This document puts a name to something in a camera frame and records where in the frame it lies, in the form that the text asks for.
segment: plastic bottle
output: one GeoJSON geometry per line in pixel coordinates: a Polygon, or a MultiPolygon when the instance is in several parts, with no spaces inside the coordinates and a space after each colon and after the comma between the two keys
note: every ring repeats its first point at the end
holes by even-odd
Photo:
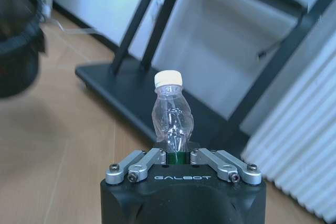
{"type": "Polygon", "coordinates": [[[152,119],[157,141],[167,143],[167,164],[185,164],[194,119],[182,95],[182,76],[178,71],[165,70],[155,75],[154,83],[158,95],[152,119]]]}

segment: wooden floor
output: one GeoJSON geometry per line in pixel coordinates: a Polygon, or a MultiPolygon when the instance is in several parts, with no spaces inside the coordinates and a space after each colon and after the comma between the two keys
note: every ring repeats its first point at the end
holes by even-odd
{"type": "MultiPolygon", "coordinates": [[[[74,74],[75,65],[113,53],[88,35],[43,30],[47,56],[35,85],[0,101],[0,223],[98,224],[105,169],[150,145],[74,74]]],[[[266,223],[323,223],[272,184],[267,193],[266,223]]]]}

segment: black bucket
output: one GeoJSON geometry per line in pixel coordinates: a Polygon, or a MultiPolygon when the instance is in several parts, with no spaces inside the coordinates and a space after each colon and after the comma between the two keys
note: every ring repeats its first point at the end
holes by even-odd
{"type": "Polygon", "coordinates": [[[0,98],[24,91],[36,79],[45,46],[41,18],[42,0],[0,0],[0,98]]]}

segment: white bottle cap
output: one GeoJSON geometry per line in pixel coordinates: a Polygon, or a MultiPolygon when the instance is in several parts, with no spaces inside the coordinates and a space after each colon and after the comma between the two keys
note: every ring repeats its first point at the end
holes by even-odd
{"type": "Polygon", "coordinates": [[[181,73],[176,70],[164,70],[158,72],[154,77],[155,88],[163,85],[180,85],[182,86],[181,73]]]}

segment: black metal frame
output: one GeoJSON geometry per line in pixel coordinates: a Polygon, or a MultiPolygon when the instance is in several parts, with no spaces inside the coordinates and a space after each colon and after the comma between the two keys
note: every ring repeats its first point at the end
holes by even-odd
{"type": "MultiPolygon", "coordinates": [[[[153,95],[153,77],[157,71],[150,65],[175,1],[176,0],[165,0],[141,62],[127,57],[129,55],[128,47],[145,14],[150,0],[142,0],[138,5],[112,64],[81,66],[76,69],[76,74],[79,78],[126,116],[134,126],[153,141],[155,141],[155,134],[151,118],[148,118],[150,117],[150,113],[148,114],[146,110],[151,110],[154,103],[153,101],[155,101],[155,95],[153,95]],[[137,99],[139,99],[140,95],[140,99],[146,104],[144,105],[144,103],[142,103],[139,104],[139,106],[146,108],[142,110],[142,108],[134,106],[136,103],[133,100],[135,95],[137,95],[137,99]]],[[[309,12],[306,6],[301,5],[296,0],[259,1],[298,17],[298,23],[288,37],[284,39],[283,43],[281,43],[277,52],[249,89],[246,96],[241,100],[230,118],[225,120],[192,95],[185,92],[187,100],[191,103],[195,122],[198,123],[198,125],[195,125],[193,141],[199,142],[208,148],[225,148],[236,155],[239,154],[248,139],[248,136],[239,130],[239,125],[252,110],[258,99],[272,83],[276,75],[286,64],[292,53],[298,48],[332,0],[318,0],[309,12]],[[204,115],[209,117],[209,122],[197,122],[197,117],[201,117],[202,115],[203,117],[204,115]],[[213,130],[214,133],[210,136],[207,135],[211,130],[213,130]],[[234,143],[230,142],[231,138],[235,138],[234,143]]]]}

